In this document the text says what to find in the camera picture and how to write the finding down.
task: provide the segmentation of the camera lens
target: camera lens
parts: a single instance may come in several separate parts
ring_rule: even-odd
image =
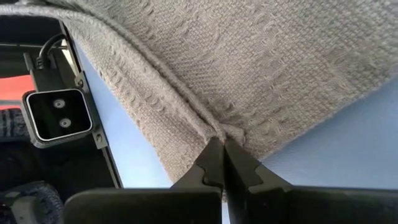
[[[72,122],[68,118],[63,118],[60,120],[60,126],[63,128],[69,128]]]
[[[55,108],[58,108],[58,109],[63,108],[65,106],[65,100],[57,99],[53,102],[53,105]]]

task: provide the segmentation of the red object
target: red object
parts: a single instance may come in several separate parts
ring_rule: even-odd
[[[11,78],[0,78],[0,100],[22,100],[27,91],[34,90],[34,84],[30,75]],[[0,110],[20,108],[19,105],[0,105]]]

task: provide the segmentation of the black cable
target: black cable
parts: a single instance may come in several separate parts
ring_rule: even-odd
[[[50,65],[49,52],[51,48],[60,40],[65,38],[64,34],[58,34],[51,37],[40,50],[39,56],[37,57],[36,66],[37,69],[48,68]]]

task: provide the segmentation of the light blue surface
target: light blue surface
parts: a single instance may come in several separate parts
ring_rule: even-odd
[[[171,181],[138,131],[79,50],[124,187]],[[263,164],[295,185],[398,189],[398,79],[340,111]],[[223,204],[223,223],[229,223]]]

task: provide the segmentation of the black camera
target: black camera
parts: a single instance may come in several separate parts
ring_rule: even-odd
[[[37,147],[71,141],[93,129],[85,96],[78,89],[28,92],[23,105],[30,138]]]

